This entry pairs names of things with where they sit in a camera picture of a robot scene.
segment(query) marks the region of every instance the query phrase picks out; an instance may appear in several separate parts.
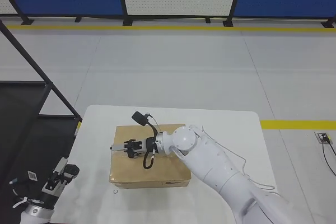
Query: metal bar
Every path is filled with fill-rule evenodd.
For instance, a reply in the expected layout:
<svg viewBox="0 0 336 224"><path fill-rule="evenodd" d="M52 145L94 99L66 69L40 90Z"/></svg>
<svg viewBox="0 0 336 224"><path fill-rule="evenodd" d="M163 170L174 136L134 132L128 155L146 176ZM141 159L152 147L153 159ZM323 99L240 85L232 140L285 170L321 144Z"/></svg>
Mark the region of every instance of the metal bar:
<svg viewBox="0 0 336 224"><path fill-rule="evenodd" d="M39 67L38 64L33 60L33 58L28 54L28 52L23 48L23 46L16 40L12 33L6 28L6 26L0 20L0 31L3 35L10 41L10 43L16 48L16 50L25 58L25 60L32 66L32 68L41 76L41 78L48 84L52 85L52 90L55 94L62 100L62 102L67 106L67 108L80 120L81 116L73 108L73 106L68 102L68 100L62 95L62 93L57 89L50 78L45 74L45 72Z"/></svg>
<svg viewBox="0 0 336 224"><path fill-rule="evenodd" d="M15 0L9 0L10 4L12 5L12 7L15 9L15 11L17 12L18 16L20 16L20 18L22 19L22 25L31 25L34 20L29 19L22 11L21 9L18 7L18 5L16 4Z"/></svg>
<svg viewBox="0 0 336 224"><path fill-rule="evenodd" d="M46 82L43 82L43 81L0 81L0 85L46 86Z"/></svg>
<svg viewBox="0 0 336 224"><path fill-rule="evenodd" d="M228 18L226 19L226 21L223 21L223 25L225 27L232 27L232 26L234 26L233 22L232 22L232 19L233 19L233 16L234 16L236 4L237 4L237 0L233 0L233 2L231 3L231 8L230 8L230 12L229 12Z"/></svg>
<svg viewBox="0 0 336 224"><path fill-rule="evenodd" d="M336 23L336 14L334 15L334 17L329 18L326 22L322 22L321 24L325 28L334 28L334 26L332 25L334 22Z"/></svg>

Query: black metal frame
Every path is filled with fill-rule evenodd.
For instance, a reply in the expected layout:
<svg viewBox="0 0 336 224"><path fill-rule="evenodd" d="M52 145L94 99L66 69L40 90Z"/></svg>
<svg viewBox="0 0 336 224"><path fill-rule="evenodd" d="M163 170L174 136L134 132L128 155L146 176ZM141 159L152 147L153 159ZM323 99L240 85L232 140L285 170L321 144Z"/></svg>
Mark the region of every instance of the black metal frame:
<svg viewBox="0 0 336 224"><path fill-rule="evenodd" d="M236 4L237 4L237 0L233 0L233 2L231 3L231 7L230 7L230 12L229 12L229 16L226 19L226 21L223 21L223 25L225 27L233 27L233 17L234 17L234 12L235 12L235 8L236 8Z"/></svg>
<svg viewBox="0 0 336 224"><path fill-rule="evenodd" d="M322 24L325 28L334 28L334 26L332 25L333 23L336 24L336 14L334 15L334 17L329 18L326 22L322 22L321 24Z"/></svg>
<svg viewBox="0 0 336 224"><path fill-rule="evenodd" d="M14 161L18 154L21 152L21 148L24 146L26 137L29 135L32 126L34 125L35 121L38 118L38 115L44 106L47 97L49 96L51 90L55 92L55 94L63 101L63 103L67 106L67 108L73 113L73 115L68 116L61 116L62 119L65 118L74 118L78 121L82 121L81 116L78 114L78 112L75 111L73 106L67 101L67 99L62 95L62 93L57 89L55 84L49 79L49 77L44 73L44 71L36 64L36 62L33 60L33 58L28 54L28 52L22 47L22 45L17 41L17 39L11 34L11 32L6 28L6 26L3 24L3 22L0 20L0 31L1 33L10 41L10 43L19 51L19 53L26 59L26 61L33 67L33 69L39 74L39 76L43 79L43 81L39 82L29 82L29 81L0 81L0 86L3 85L28 85L28 86L42 86L43 91L40 98L40 101L38 104L32 109L30 112L30 116L27 120L27 123L25 124L25 127L20 132L20 134L17 137L17 141L15 142L15 145L13 147L13 150L8 155L8 160L5 162L5 166L2 172L2 175L0 176L0 190L3 186L4 182L6 181L9 173L12 170L12 166L14 164Z"/></svg>
<svg viewBox="0 0 336 224"><path fill-rule="evenodd" d="M234 16L235 8L238 0L232 1L232 6L228 16L199 16L199 15L129 15L127 12L127 6L125 0L120 0L123 15L69 15L69 14L24 14L19 9L15 0L9 0L13 5L14 9L17 11L16 14L3 14L1 16L20 16L23 20L22 25L30 25L34 20L30 20L30 17L75 17L75 22L80 22L83 17L87 18L112 18L112 19L122 19L123 26L132 26L134 20L156 20L156 19L167 19L167 18L204 18L207 24L210 24L210 18L226 18L226 21L223 21L223 25L226 27L233 27L232 19L233 18L272 18L272 19L305 19L305 20L326 20L327 22L322 22L324 27L333 28L332 23L336 23L336 14L334 17L304 17L304 16Z"/></svg>
<svg viewBox="0 0 336 224"><path fill-rule="evenodd" d="M9 0L10 4L12 7L15 9L17 12L18 16L22 19L22 25L31 25L34 20L29 19L19 8L19 6L16 4L15 0Z"/></svg>
<svg viewBox="0 0 336 224"><path fill-rule="evenodd" d="M12 35L12 33L6 28L6 26L0 20L0 31L1 33L10 41L10 43L16 48L16 50L25 58L25 60L32 66L32 68L39 74L39 76L45 81L45 83L50 86L54 93L60 98L60 100L66 105L66 107L72 112L72 114L82 121L81 116L73 108L73 106L68 102L68 100L62 95L62 93L57 89L55 84L50 80L50 78L45 74L45 72L40 68L40 66L33 60L33 58L28 54L28 52L23 48L23 46L17 41L17 39Z"/></svg>

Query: black post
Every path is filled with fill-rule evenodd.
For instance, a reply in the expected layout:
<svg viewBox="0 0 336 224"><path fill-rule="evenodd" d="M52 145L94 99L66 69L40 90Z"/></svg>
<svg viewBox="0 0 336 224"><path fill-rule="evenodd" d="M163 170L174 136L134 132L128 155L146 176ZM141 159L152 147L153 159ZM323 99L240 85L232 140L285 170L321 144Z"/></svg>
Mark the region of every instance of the black post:
<svg viewBox="0 0 336 224"><path fill-rule="evenodd" d="M121 7L122 7L123 15L124 15L122 25L123 26L132 26L133 20L130 16L128 16L127 6L125 5L125 0L121 0Z"/></svg>
<svg viewBox="0 0 336 224"><path fill-rule="evenodd" d="M62 100L62 102L67 106L67 108L82 121L81 116L73 108L73 106L68 102L68 100L62 95L62 93L57 89L54 83L49 79L45 72L39 67L38 64L33 60L33 58L28 54L28 52L23 48L23 46L16 40L12 33L6 28L6 26L0 20L0 31L2 34L10 41L10 43L16 48L16 50L25 58L25 60L33 67L33 69L41 76L41 78L48 84L52 86L52 90L55 94Z"/></svg>
<svg viewBox="0 0 336 224"><path fill-rule="evenodd" d="M226 19L226 21L223 21L223 25L226 26L226 27L233 27L234 26L232 19L233 19L233 16L234 16L236 4L237 4L237 0L233 0L233 2L231 3L231 8L230 8L228 18Z"/></svg>
<svg viewBox="0 0 336 224"><path fill-rule="evenodd" d="M206 23L210 24L211 23L211 19L209 18L209 16L206 17Z"/></svg>
<svg viewBox="0 0 336 224"><path fill-rule="evenodd" d="M325 27L325 28L334 28L334 26L332 25L333 23L336 23L336 14L334 17L329 18L326 22L322 22L321 24Z"/></svg>
<svg viewBox="0 0 336 224"><path fill-rule="evenodd" d="M81 19L82 19L82 17L81 17L81 16L77 16L77 17L76 17L76 19L74 20L74 22L80 22L80 21L81 21Z"/></svg>
<svg viewBox="0 0 336 224"><path fill-rule="evenodd" d="M18 16L20 16L20 18L22 19L22 25L31 25L34 20L29 19L22 11L21 9L18 7L18 5L16 4L15 0L9 0L9 2L11 3L12 7L15 9L15 11L17 12Z"/></svg>

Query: floor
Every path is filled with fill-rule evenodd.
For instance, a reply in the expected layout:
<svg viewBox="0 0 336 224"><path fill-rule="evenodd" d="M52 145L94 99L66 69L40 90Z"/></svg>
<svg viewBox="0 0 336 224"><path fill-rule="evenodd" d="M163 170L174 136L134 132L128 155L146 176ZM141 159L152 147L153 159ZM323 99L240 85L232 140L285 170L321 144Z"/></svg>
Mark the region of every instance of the floor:
<svg viewBox="0 0 336 224"><path fill-rule="evenodd" d="M277 25L321 26L235 21L235 26ZM82 116L89 105L102 104L249 110L260 119L336 120L336 33L12 32ZM0 80L40 80L1 34ZM54 95L41 112L69 113ZM336 223L336 178L324 162L314 131L263 130L279 192L311 214L316 224ZM328 132L336 150L336 130ZM329 150L327 157L336 170Z"/></svg>

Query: wall outlet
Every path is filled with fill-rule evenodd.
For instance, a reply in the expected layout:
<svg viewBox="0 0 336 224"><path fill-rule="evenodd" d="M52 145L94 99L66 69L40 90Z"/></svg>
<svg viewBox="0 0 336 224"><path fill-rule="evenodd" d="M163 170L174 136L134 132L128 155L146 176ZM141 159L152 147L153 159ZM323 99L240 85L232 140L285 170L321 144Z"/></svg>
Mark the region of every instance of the wall outlet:
<svg viewBox="0 0 336 224"><path fill-rule="evenodd" d="M333 144L331 136L327 132L315 132L316 138L318 139L320 144L329 144L327 141L323 141L323 135L327 135L327 137L330 139L330 144Z"/></svg>

